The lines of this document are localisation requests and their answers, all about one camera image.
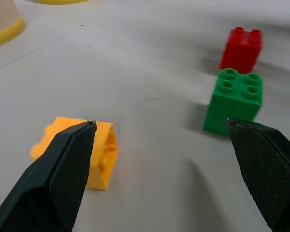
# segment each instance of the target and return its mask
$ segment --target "red toy block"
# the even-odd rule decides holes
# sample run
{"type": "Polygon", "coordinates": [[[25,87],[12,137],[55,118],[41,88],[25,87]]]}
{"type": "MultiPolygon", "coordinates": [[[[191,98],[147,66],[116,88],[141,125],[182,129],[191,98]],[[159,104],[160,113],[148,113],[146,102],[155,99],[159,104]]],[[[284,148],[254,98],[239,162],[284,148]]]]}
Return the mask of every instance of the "red toy block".
{"type": "Polygon", "coordinates": [[[244,31],[241,27],[231,30],[219,69],[233,68],[247,74],[253,69],[262,48],[260,30],[244,31]]]}

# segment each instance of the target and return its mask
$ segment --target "yellow rim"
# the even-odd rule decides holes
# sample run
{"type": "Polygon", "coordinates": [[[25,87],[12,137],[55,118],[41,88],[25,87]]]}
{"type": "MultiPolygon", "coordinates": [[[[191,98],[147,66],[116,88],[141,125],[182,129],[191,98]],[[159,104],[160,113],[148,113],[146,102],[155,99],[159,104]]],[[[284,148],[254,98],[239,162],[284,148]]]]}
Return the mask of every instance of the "yellow rim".
{"type": "Polygon", "coordinates": [[[12,25],[0,31],[0,45],[14,39],[24,28],[25,22],[22,17],[19,17],[12,25]]]}
{"type": "Polygon", "coordinates": [[[88,0],[34,0],[37,3],[41,4],[49,4],[49,5],[64,5],[64,4],[72,4],[72,3],[78,3],[88,0]]]}

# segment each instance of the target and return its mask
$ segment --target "green lego duplo brick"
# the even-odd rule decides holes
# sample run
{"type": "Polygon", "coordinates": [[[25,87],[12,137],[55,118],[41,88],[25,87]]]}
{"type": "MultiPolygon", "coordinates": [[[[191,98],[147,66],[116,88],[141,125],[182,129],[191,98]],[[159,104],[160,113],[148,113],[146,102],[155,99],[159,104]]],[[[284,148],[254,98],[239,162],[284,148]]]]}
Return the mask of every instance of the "green lego duplo brick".
{"type": "Polygon", "coordinates": [[[262,79],[255,73],[242,75],[232,117],[253,122],[262,105],[262,79]]]}
{"type": "Polygon", "coordinates": [[[203,130],[229,136],[226,118],[253,121],[262,105],[262,79],[255,73],[220,70],[203,130]]]}
{"type": "Polygon", "coordinates": [[[225,122],[233,117],[237,102],[240,74],[234,69],[220,70],[212,99],[207,109],[203,130],[221,135],[229,135],[225,122]]]}

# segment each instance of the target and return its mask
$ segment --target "yellow toy block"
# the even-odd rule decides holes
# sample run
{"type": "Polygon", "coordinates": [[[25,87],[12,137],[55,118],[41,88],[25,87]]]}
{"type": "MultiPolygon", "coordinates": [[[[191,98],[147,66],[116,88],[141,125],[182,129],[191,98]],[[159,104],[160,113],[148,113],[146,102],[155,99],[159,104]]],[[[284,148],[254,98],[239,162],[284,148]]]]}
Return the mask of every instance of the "yellow toy block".
{"type": "MultiPolygon", "coordinates": [[[[40,143],[31,148],[30,155],[36,160],[40,157],[55,135],[70,126],[86,122],[86,119],[57,117],[53,124],[44,130],[40,143]]],[[[107,190],[112,169],[117,159],[117,143],[113,123],[97,121],[97,131],[90,159],[90,171],[87,187],[107,190]]]]}

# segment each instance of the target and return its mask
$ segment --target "green toy block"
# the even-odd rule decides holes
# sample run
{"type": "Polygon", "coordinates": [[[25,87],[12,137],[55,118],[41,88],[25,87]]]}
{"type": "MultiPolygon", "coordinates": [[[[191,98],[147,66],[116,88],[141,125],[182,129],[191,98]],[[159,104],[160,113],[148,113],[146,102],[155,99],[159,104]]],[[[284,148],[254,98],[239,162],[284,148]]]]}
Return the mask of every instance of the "green toy block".
{"type": "Polygon", "coordinates": [[[255,73],[220,70],[203,130],[229,136],[226,118],[253,121],[262,105],[262,79],[255,73]]]}
{"type": "Polygon", "coordinates": [[[262,79],[255,73],[242,76],[232,117],[253,122],[262,105],[262,79]]]}
{"type": "Polygon", "coordinates": [[[212,99],[207,109],[203,130],[229,135],[225,122],[232,117],[238,98],[240,76],[234,69],[220,70],[212,99]]]}

